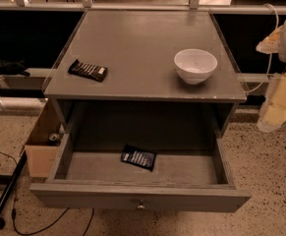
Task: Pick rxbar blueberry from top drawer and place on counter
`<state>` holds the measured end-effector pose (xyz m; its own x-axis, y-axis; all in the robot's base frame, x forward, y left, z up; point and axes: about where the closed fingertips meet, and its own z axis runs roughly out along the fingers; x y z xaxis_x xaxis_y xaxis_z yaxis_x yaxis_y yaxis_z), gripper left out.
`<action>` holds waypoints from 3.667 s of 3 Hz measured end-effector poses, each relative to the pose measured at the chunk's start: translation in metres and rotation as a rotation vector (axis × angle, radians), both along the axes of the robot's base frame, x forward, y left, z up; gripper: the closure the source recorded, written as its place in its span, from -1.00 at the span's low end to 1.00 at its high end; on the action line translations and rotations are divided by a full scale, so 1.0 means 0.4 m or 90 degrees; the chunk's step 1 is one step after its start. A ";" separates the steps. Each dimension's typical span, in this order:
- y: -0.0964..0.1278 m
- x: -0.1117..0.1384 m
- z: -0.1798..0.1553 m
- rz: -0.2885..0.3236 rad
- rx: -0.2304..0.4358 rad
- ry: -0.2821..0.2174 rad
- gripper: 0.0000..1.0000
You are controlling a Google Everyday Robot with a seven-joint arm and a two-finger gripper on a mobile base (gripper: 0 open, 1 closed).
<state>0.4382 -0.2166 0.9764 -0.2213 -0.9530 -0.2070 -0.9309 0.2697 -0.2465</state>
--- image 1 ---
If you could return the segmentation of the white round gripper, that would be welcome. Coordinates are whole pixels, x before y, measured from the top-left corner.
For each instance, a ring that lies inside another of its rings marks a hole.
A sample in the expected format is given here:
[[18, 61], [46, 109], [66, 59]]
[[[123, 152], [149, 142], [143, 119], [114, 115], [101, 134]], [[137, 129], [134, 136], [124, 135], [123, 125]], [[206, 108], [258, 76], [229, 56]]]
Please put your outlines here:
[[[286, 63], [286, 21], [283, 27], [275, 29], [262, 40], [256, 51], [264, 54], [278, 53], [279, 59]], [[286, 122], [286, 73], [275, 74], [269, 81], [262, 104], [257, 127], [265, 133], [279, 129]]]

